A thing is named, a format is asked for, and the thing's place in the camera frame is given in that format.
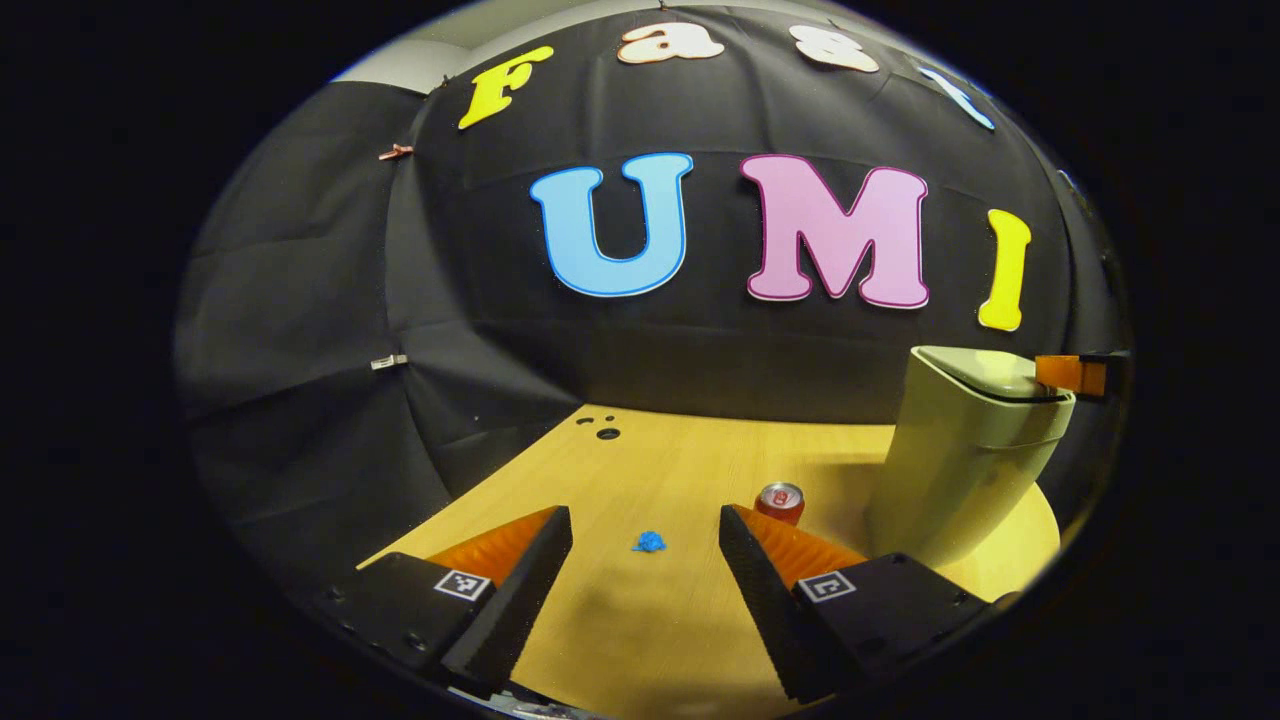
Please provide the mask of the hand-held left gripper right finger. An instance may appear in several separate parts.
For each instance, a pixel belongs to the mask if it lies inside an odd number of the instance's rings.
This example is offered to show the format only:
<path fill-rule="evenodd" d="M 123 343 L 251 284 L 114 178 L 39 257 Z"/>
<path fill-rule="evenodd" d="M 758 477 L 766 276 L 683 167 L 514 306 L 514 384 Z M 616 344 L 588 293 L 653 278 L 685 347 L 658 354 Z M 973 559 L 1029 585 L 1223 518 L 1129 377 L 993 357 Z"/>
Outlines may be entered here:
<path fill-rule="evenodd" d="M 902 676 L 1020 598 L 984 601 L 905 553 L 867 559 L 741 505 L 721 509 L 719 548 L 800 703 Z"/>

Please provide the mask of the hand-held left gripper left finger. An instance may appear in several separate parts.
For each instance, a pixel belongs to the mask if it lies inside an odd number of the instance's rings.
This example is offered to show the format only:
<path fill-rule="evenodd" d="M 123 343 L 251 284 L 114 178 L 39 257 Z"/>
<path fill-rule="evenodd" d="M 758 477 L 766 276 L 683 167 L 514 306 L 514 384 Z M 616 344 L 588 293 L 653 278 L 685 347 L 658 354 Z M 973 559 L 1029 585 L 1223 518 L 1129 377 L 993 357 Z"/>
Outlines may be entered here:
<path fill-rule="evenodd" d="M 320 614 L 415 676 L 507 684 L 573 543 L 570 509 L 530 512 L 429 557 L 388 552 L 320 593 Z"/>

